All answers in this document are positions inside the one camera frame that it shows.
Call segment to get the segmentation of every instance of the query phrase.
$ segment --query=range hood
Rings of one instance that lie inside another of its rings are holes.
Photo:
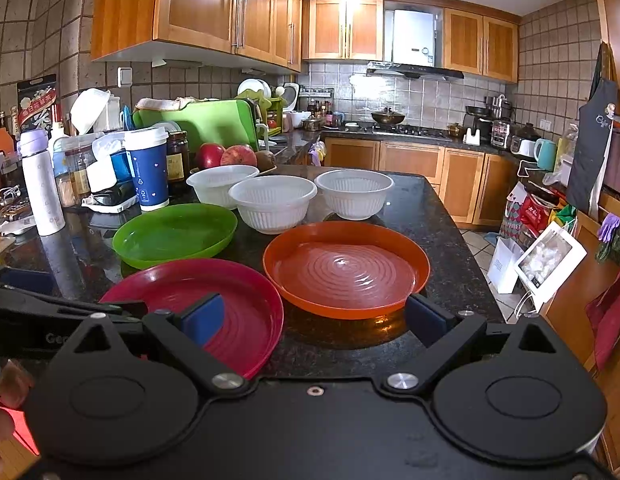
[[[421,78],[434,81],[450,81],[464,78],[464,73],[460,70],[392,63],[389,61],[370,61],[367,66],[366,74],[405,76],[410,79]]]

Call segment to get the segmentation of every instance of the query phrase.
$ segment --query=green cutting board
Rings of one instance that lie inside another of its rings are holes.
[[[137,128],[162,121],[176,122],[188,133],[188,148],[194,153],[205,142],[225,148],[249,144],[255,152],[259,149],[250,105],[237,99],[190,103],[175,112],[137,110],[132,118]]]

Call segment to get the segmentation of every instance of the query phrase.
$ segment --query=metal screw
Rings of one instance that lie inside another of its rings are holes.
[[[306,393],[309,396],[320,397],[324,394],[324,389],[321,386],[310,386]]]
[[[419,384],[419,380],[416,376],[404,372],[392,374],[386,379],[386,382],[388,386],[395,390],[410,390]]]
[[[244,384],[244,378],[237,374],[217,374],[212,378],[212,384],[221,390],[235,390]]]

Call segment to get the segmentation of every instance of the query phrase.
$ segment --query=orange plate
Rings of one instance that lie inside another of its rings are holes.
[[[410,238],[351,221],[306,224],[280,234],[263,253],[263,269],[290,303],[334,319],[390,314],[430,277],[426,253]],[[333,305],[319,303],[321,297]],[[358,308],[348,300],[368,304]]]

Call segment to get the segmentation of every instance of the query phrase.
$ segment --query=tiled floor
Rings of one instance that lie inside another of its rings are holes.
[[[494,299],[497,300],[497,304],[501,309],[501,313],[503,314],[503,319],[508,323],[514,323],[517,321],[514,316],[514,309],[519,304],[519,301],[523,297],[524,292],[515,287],[515,290],[512,294],[499,294],[494,286],[488,280],[488,268],[490,267],[490,261],[492,260],[492,255],[494,254],[494,246],[491,245],[484,239],[484,234],[477,233],[474,231],[467,231],[465,229],[459,229],[461,234],[468,245],[468,248],[472,252],[472,256],[478,263],[479,267],[484,273],[486,281],[488,281],[488,285],[490,286],[490,290],[492,291],[492,295]],[[523,312],[527,312],[530,310],[530,302],[526,302],[523,307]]]

